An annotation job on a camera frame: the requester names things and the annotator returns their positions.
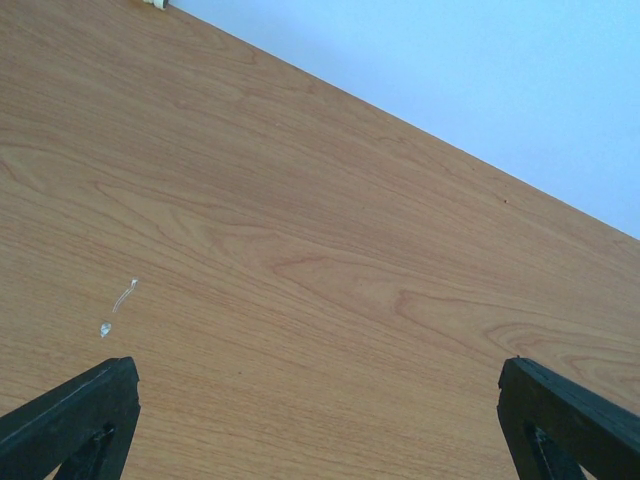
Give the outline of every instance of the wooden tabletop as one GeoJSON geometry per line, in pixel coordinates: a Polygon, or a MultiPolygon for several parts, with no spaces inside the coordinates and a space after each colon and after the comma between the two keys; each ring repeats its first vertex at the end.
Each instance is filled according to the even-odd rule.
{"type": "Polygon", "coordinates": [[[131,355],[127,479],[513,479],[506,358],[640,411],[638,241],[175,8],[0,44],[0,414],[131,355]]]}

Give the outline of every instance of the wood grain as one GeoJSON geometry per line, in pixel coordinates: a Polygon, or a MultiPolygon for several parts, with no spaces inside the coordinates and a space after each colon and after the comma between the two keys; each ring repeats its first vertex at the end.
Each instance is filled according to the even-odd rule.
{"type": "Polygon", "coordinates": [[[506,479],[507,357],[640,410],[638,241],[174,8],[0,40],[0,414],[132,355],[124,478],[506,479]]]}

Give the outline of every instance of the light blue wall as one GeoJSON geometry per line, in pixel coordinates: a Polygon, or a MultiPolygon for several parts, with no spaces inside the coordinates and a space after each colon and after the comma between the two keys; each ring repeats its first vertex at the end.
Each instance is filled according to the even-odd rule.
{"type": "Polygon", "coordinates": [[[640,0],[172,3],[640,238],[640,0]]]}

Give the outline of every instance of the white mark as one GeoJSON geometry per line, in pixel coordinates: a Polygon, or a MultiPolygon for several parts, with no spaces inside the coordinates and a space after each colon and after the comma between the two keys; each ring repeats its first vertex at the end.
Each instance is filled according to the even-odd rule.
{"type": "Polygon", "coordinates": [[[138,279],[136,277],[133,277],[131,279],[131,286],[127,288],[122,295],[120,295],[120,298],[113,306],[113,310],[112,310],[113,313],[116,313],[118,311],[118,308],[120,308],[120,304],[124,302],[125,298],[127,298],[131,292],[133,292],[137,284],[138,284],[138,279]]]}
{"type": "Polygon", "coordinates": [[[111,324],[109,322],[105,322],[100,327],[100,336],[102,338],[106,337],[111,331],[111,324]]]}
{"type": "Polygon", "coordinates": [[[154,7],[164,10],[169,4],[169,0],[144,0],[144,3],[152,3],[154,7]]]}

